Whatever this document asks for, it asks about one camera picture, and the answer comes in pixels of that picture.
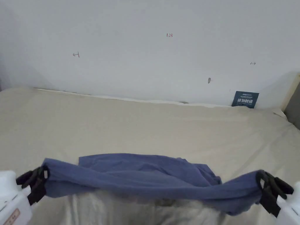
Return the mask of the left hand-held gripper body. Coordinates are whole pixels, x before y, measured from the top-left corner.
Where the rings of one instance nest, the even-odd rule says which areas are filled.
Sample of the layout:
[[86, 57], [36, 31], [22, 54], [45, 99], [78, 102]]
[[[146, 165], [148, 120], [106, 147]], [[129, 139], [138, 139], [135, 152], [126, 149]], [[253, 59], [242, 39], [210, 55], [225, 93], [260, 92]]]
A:
[[0, 172], [0, 224], [27, 225], [32, 217], [30, 186], [22, 189], [14, 171]]

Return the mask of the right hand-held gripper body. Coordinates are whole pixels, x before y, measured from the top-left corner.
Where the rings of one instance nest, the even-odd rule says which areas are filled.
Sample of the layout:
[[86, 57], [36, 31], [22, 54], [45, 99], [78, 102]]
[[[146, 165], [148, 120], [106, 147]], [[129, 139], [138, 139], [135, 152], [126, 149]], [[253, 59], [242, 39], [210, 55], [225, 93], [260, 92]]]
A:
[[277, 205], [280, 207], [279, 214], [275, 220], [276, 225], [299, 225], [300, 224], [300, 182], [294, 186], [294, 192], [287, 195], [284, 200], [277, 197]]

